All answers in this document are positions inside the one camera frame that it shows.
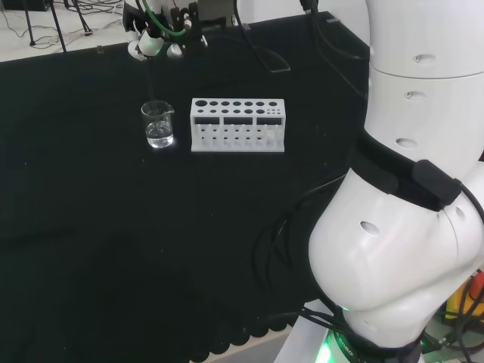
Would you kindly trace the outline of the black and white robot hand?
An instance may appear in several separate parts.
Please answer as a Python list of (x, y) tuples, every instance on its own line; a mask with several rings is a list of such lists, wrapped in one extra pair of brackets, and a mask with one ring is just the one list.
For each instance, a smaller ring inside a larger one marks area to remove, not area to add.
[(203, 31), (226, 28), (227, 18), (202, 19), (196, 1), (183, 8), (175, 1), (124, 1), (122, 24), (128, 53), (138, 61), (149, 61), (163, 51), (170, 59), (202, 53), (208, 47)]

